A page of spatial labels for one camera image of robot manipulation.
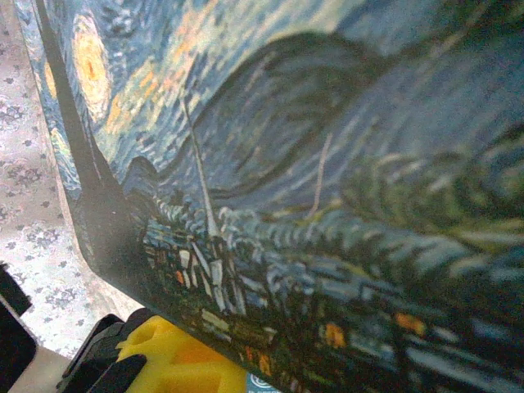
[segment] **black object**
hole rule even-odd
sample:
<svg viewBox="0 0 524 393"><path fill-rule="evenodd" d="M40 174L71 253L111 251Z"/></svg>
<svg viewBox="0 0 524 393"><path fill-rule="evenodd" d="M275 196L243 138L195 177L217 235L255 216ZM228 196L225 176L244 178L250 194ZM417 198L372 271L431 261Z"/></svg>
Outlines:
<svg viewBox="0 0 524 393"><path fill-rule="evenodd" d="M57 393L79 393L90 389L97 393L124 392L142 369L145 360L134 359L124 363L124 366L117 365L115 361L119 350L116 345L153 315L149 309L138 309L125 323L112 314L101 319L65 370L62 381L56 387Z"/></svg>
<svg viewBox="0 0 524 393"><path fill-rule="evenodd" d="M88 393L123 393L131 386L140 373L147 358L145 355L133 355L112 364L89 389Z"/></svg>
<svg viewBox="0 0 524 393"><path fill-rule="evenodd" d="M0 264L0 295L20 317L31 306L31 301L6 271L6 267L6 264Z"/></svg>
<svg viewBox="0 0 524 393"><path fill-rule="evenodd" d="M35 354L33 337L18 321L13 308L0 296L0 392L13 386Z"/></svg>

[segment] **canvas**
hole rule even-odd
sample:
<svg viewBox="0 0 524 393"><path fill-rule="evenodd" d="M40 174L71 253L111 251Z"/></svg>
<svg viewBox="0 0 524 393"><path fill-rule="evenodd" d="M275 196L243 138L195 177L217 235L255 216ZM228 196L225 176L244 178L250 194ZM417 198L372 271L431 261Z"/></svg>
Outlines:
<svg viewBox="0 0 524 393"><path fill-rule="evenodd" d="M36 3L98 275L284 391L523 391L522 2Z"/></svg>

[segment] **teal label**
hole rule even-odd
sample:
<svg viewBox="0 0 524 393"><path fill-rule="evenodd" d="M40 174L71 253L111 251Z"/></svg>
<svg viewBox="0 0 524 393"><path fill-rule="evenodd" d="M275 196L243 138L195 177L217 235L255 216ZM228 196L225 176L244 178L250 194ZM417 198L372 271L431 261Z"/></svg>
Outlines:
<svg viewBox="0 0 524 393"><path fill-rule="evenodd" d="M246 393L281 393L253 374L247 374Z"/></svg>

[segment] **yellow foam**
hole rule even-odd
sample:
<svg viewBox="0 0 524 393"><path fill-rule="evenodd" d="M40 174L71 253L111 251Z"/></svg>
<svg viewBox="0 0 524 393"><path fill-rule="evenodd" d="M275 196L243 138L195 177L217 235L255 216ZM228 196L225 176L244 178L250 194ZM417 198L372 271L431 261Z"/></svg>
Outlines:
<svg viewBox="0 0 524 393"><path fill-rule="evenodd" d="M165 319L155 316L118 344L117 361L145 355L128 393L243 393L246 372Z"/></svg>

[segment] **yellow object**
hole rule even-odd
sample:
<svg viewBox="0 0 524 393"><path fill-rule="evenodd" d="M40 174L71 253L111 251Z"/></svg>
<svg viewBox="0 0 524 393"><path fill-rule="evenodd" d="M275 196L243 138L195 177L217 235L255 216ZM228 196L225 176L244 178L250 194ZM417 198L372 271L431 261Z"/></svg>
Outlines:
<svg viewBox="0 0 524 393"><path fill-rule="evenodd" d="M106 115L111 97L106 49L92 16L78 15L73 23L73 64L89 114L98 122Z"/></svg>
<svg viewBox="0 0 524 393"><path fill-rule="evenodd" d="M140 325L120 349L117 361L145 355L146 365L127 393L244 393L246 372L165 319Z"/></svg>
<svg viewBox="0 0 524 393"><path fill-rule="evenodd" d="M265 375L271 375L269 356L264 354L260 355L259 367L262 373L264 373Z"/></svg>
<svg viewBox="0 0 524 393"><path fill-rule="evenodd" d="M426 334L426 324L413 315L398 313L395 316L396 322L404 329L411 330L419 336Z"/></svg>
<svg viewBox="0 0 524 393"><path fill-rule="evenodd" d="M344 331L336 324L328 323L326 325L326 342L333 348L344 348L346 346Z"/></svg>
<svg viewBox="0 0 524 393"><path fill-rule="evenodd" d="M49 89L49 94L56 100L56 85L55 79L52 77L51 66L46 60L46 63L43 65L43 75L46 77L47 88Z"/></svg>

